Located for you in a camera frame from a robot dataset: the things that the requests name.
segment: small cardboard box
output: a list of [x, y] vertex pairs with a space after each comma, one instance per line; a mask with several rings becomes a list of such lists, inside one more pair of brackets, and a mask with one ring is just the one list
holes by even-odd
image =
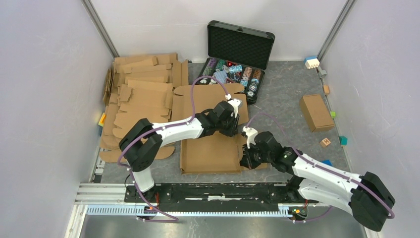
[[[239, 94], [243, 90], [240, 84], [225, 84], [233, 98], [242, 100], [239, 109], [239, 124], [248, 121], [246, 97]], [[181, 86], [174, 90], [172, 105], [172, 120], [190, 117], [192, 105], [190, 99], [191, 86]], [[194, 104], [196, 112], [214, 108], [225, 100], [224, 91], [220, 85], [196, 85], [194, 87]], [[246, 140], [241, 134], [227, 137], [218, 132], [200, 139], [187, 139], [181, 142], [181, 173], [239, 173], [242, 158], [242, 145]]]
[[299, 105], [311, 132], [331, 130], [334, 127], [320, 94], [303, 96]]

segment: blue block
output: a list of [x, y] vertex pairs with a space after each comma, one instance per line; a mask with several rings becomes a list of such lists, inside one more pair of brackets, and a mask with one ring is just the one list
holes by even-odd
[[321, 163], [324, 163], [326, 165], [332, 166], [332, 163], [331, 163], [330, 160], [323, 160], [323, 161], [321, 161]]
[[308, 61], [308, 60], [313, 60], [313, 59], [317, 59], [318, 57], [316, 57], [316, 56], [309, 56], [309, 57], [306, 57], [305, 58], [305, 60], [303, 61], [303, 63], [306, 63], [306, 61]]
[[347, 137], [345, 137], [344, 135], [340, 135], [338, 138], [340, 139], [341, 145], [347, 145]]

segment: yellow object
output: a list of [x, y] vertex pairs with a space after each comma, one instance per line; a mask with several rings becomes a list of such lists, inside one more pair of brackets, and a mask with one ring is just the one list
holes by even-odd
[[98, 122], [98, 125], [100, 126], [104, 126], [104, 121], [105, 121], [106, 115], [105, 113], [102, 113], [101, 119]]

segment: small wooden cube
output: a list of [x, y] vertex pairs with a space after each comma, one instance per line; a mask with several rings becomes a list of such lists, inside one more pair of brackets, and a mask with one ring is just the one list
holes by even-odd
[[322, 140], [320, 143], [319, 143], [322, 147], [327, 147], [329, 144], [331, 144], [331, 141], [329, 141], [329, 139], [328, 138], [325, 138], [324, 140]]
[[325, 95], [329, 94], [329, 87], [327, 85], [324, 85], [324, 94]]

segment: cardboard flap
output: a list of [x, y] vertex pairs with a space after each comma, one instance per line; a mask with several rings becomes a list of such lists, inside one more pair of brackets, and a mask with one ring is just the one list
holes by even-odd
[[181, 86], [188, 85], [188, 60], [181, 64]]
[[112, 135], [102, 135], [101, 147], [108, 150], [118, 149], [118, 142], [116, 141], [115, 137]]
[[[142, 60], [145, 60], [147, 58], [150, 58], [150, 56], [151, 55], [116, 57], [115, 58], [115, 64], [120, 65], [120, 64], [128, 64], [128, 63], [133, 63], [133, 62], [137, 62], [137, 61], [142, 61]], [[178, 54], [177, 53], [158, 54], [158, 55], [153, 55], [153, 56], [156, 56], [158, 64], [173, 63], [175, 60], [178, 59]]]
[[154, 115], [150, 112], [135, 112], [135, 113], [118, 113], [114, 124], [120, 128], [114, 128], [112, 133], [117, 138], [123, 138], [129, 130], [140, 120], [147, 118], [150, 122], [165, 123], [165, 119], [159, 115]]
[[109, 98], [109, 102], [110, 103], [114, 103], [114, 104], [117, 104], [118, 103], [118, 94], [116, 94], [116, 93], [111, 93], [111, 96], [110, 96], [110, 98]]
[[169, 156], [173, 154], [174, 151], [175, 151], [174, 146], [163, 146], [158, 150], [155, 160], [168, 158]]
[[168, 92], [172, 91], [172, 84], [171, 83], [154, 83], [154, 82], [146, 82], [146, 81], [139, 81], [139, 80], [128, 80], [128, 87], [134, 89], [145, 89], [145, 90], [152, 90], [152, 91], [159, 91], [159, 92]]
[[[230, 94], [234, 94], [234, 93], [240, 93], [242, 92], [242, 90], [244, 90], [244, 86], [242, 86], [239, 83], [227, 83], [224, 84], [226, 90], [228, 93]], [[173, 90], [173, 92], [176, 95], [181, 95], [181, 96], [190, 96], [191, 93], [191, 85], [185, 85], [185, 86], [181, 86], [181, 87], [177, 87], [175, 88], [175, 90]], [[224, 97], [224, 90], [222, 89], [222, 87], [220, 85], [214, 84], [214, 85], [195, 85], [194, 86], [194, 95], [197, 94], [202, 94], [204, 92], [212, 92], [212, 93], [218, 93], [220, 95], [222, 95], [221, 98], [225, 98]]]
[[172, 83], [173, 86], [179, 87], [182, 86], [182, 77], [181, 77], [181, 62], [175, 61], [172, 67]]
[[171, 117], [172, 121], [185, 119], [183, 116], [184, 116], [184, 96], [173, 95], [172, 117]]
[[168, 115], [166, 115], [166, 116], [162, 116], [162, 117], [163, 117], [163, 118], [165, 118], [165, 119], [168, 119], [168, 121], [170, 121], [170, 120], [171, 120], [171, 116], [172, 116], [172, 111], [171, 111], [171, 110], [169, 110]]
[[128, 84], [129, 80], [139, 80], [139, 81], [155, 82], [155, 83], [167, 83], [168, 82], [168, 77], [164, 77], [164, 76], [138, 77], [138, 78], [134, 78], [134, 77], [130, 77], [130, 76], [125, 77], [125, 83], [126, 84]]
[[[243, 124], [249, 120], [248, 118], [248, 109], [246, 104], [246, 96], [245, 94], [239, 94], [244, 87], [239, 83], [232, 83], [232, 84], [224, 84], [226, 86], [227, 91], [232, 95], [233, 98], [237, 98], [242, 101], [242, 106], [239, 108], [239, 124]], [[193, 111], [193, 107], [191, 104], [191, 87], [192, 86], [181, 86], [177, 87], [174, 90], [174, 93], [177, 95], [183, 95], [183, 103], [182, 103], [182, 118], [190, 117]], [[214, 108], [220, 101], [226, 101], [225, 99], [225, 92], [221, 88], [220, 85], [196, 85], [194, 86], [194, 104], [196, 106], [196, 113], [202, 112], [203, 110]], [[172, 110], [174, 113], [176, 111], [180, 111], [181, 108], [178, 104], [173, 104]]]
[[156, 65], [156, 66], [129, 67], [129, 68], [124, 68], [124, 73], [142, 73], [142, 72], [159, 71], [159, 70], [166, 70], [166, 69], [171, 69], [171, 64], [162, 64], [162, 65]]
[[115, 116], [118, 112], [118, 105], [117, 104], [109, 104], [107, 115], [104, 122], [104, 128], [102, 130], [102, 134], [104, 135], [112, 135], [112, 129], [115, 128], [114, 120]]
[[236, 141], [218, 132], [199, 139], [183, 140], [181, 154], [182, 158], [189, 158], [181, 159], [183, 174], [238, 173], [241, 170]]
[[[175, 151], [175, 147], [173, 146], [161, 147], [156, 154], [155, 160], [168, 158], [169, 156], [173, 154], [174, 151]], [[99, 152], [99, 157], [107, 163], [116, 163], [120, 155], [121, 155], [120, 149]], [[126, 161], [127, 160], [124, 157], [121, 159], [121, 162], [126, 162]]]
[[128, 102], [128, 99], [131, 96], [132, 88], [129, 88], [127, 84], [121, 85], [121, 92], [119, 94], [118, 102]]
[[131, 99], [128, 103], [132, 105], [164, 108], [166, 95], [167, 92], [133, 89]]
[[172, 109], [173, 92], [168, 92], [165, 99], [165, 107]]
[[122, 103], [120, 110], [123, 112], [151, 112], [156, 115], [168, 115], [169, 109], [168, 108], [154, 108], [154, 107], [148, 107], [148, 106], [141, 106], [141, 105], [132, 105], [129, 103]]
[[157, 65], [158, 64], [157, 61], [158, 59], [156, 58], [156, 56], [152, 56], [152, 57], [149, 57], [148, 59], [144, 59], [141, 61], [119, 65], [118, 67], [116, 67], [116, 70], [118, 73], [121, 73], [121, 72], [128, 73], [128, 71], [134, 67]]

